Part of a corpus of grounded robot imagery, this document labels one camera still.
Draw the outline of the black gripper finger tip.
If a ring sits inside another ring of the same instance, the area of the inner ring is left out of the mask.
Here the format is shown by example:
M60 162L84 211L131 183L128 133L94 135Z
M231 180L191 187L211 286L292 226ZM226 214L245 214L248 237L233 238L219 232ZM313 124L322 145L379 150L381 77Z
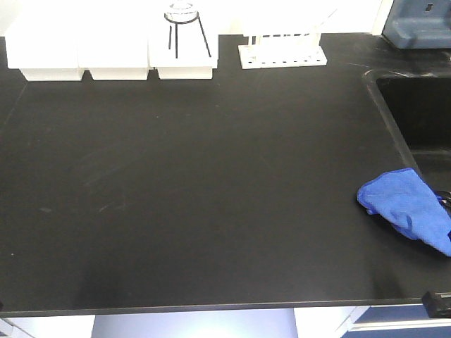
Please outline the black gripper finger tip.
M450 317L449 292L426 292L421 301L429 317Z

